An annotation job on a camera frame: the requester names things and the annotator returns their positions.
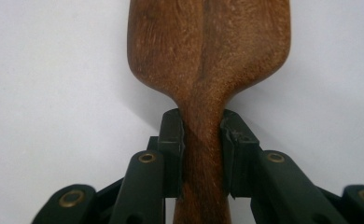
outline dark wood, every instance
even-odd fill
[[[275,72],[290,46],[288,0],[132,0],[134,75],[174,99],[186,132],[174,223],[231,223],[219,124],[234,94]]]

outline white surface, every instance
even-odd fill
[[[0,1],[0,223],[29,223],[70,184],[98,190],[123,177],[175,107],[129,70],[128,7]],[[291,9],[286,64],[228,108],[263,148],[340,194],[364,184],[364,1],[291,1]],[[234,223],[251,220],[248,211],[248,200],[231,201]]]

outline wood grain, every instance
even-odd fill
[[[288,0],[132,0],[134,75],[174,99],[186,133],[174,223],[231,223],[219,125],[234,94],[274,73],[290,47]]]

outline wooden paddle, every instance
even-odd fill
[[[219,125],[238,91],[275,72],[290,46],[288,0],[132,0],[134,75],[174,99],[184,121],[174,223],[231,223]]]

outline clamp jaw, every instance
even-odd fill
[[[364,186],[339,197],[315,186],[286,154],[263,151],[240,116],[225,110],[221,123],[224,190],[251,198],[258,224],[364,223]],[[181,195],[183,123],[177,109],[163,115],[159,136],[133,155],[126,176],[98,192],[72,185],[54,193],[33,223],[165,223],[164,198]]]

